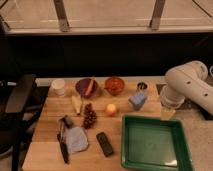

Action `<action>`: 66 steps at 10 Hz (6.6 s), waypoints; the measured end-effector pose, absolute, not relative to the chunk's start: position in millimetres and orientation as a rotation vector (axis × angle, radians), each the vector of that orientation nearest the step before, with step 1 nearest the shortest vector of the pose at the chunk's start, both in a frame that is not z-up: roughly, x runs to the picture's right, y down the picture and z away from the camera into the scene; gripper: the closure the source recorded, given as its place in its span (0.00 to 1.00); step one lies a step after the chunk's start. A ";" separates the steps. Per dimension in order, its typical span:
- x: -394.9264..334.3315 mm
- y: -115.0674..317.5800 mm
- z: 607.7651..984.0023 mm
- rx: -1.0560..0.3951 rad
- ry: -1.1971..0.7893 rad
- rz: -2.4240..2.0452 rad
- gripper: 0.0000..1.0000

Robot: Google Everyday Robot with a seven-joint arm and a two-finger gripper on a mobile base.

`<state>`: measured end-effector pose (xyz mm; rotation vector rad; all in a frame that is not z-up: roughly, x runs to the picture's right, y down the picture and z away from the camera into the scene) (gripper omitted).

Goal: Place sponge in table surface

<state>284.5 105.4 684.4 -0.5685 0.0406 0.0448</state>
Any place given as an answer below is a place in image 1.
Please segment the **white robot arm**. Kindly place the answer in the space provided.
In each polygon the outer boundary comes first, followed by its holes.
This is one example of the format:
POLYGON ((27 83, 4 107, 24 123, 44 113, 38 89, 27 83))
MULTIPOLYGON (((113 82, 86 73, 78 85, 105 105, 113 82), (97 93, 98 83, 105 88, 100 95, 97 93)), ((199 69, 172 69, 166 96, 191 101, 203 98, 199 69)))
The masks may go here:
POLYGON ((172 109, 179 108, 186 98, 213 115, 213 86, 205 82, 207 66, 201 61, 191 61, 169 69, 166 85, 160 92, 160 101, 172 109))

